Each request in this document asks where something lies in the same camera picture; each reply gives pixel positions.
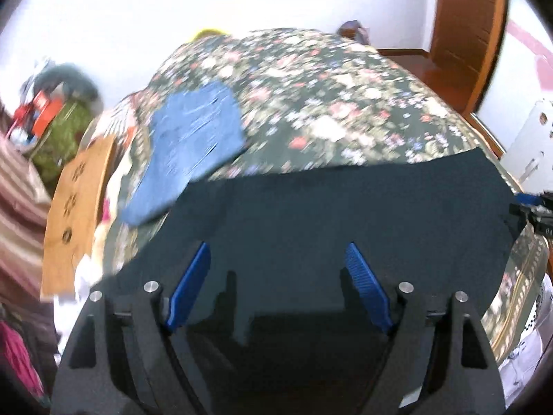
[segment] blue cloth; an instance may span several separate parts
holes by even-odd
[[[189,181],[214,172],[244,150],[238,102],[218,81],[174,93],[152,116],[151,140],[148,169],[121,211],[121,219],[132,226],[166,212]]]

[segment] pink fabric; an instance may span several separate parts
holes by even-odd
[[[102,208],[102,222],[110,221],[110,201],[105,198]]]
[[[44,395],[44,388],[37,371],[34,369],[19,333],[0,321],[0,352],[6,358],[13,371],[31,394],[37,397]]]
[[[543,91],[553,91],[553,52],[513,20],[507,23],[507,33],[537,56],[536,73],[540,87]]]

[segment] floral bedspread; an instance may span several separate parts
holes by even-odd
[[[211,179],[337,164],[416,163],[482,148],[513,190],[519,189],[456,112],[374,48],[314,30],[276,29],[184,44],[146,89],[132,95],[132,104],[123,101],[127,110],[132,108],[137,133],[129,150],[130,171],[118,177],[120,205],[129,200],[148,164],[152,114],[171,93],[212,80],[231,87],[240,102],[249,148]],[[162,222],[129,228],[116,217],[104,246],[104,271],[120,269]],[[518,343],[547,258],[546,241],[527,226],[482,319],[498,362]]]

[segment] white cloth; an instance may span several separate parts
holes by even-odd
[[[54,296],[54,325],[60,335],[57,344],[60,354],[64,353],[71,330],[90,293],[90,287],[101,279],[101,267],[95,266],[89,256],[83,256],[75,269],[75,297]]]
[[[529,332],[499,367],[505,405],[509,407],[528,383],[553,335],[553,285],[546,274],[541,283],[534,329]]]

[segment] wooden door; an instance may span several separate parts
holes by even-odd
[[[471,114],[488,81],[503,34],[505,0],[438,0],[430,59],[468,83]]]

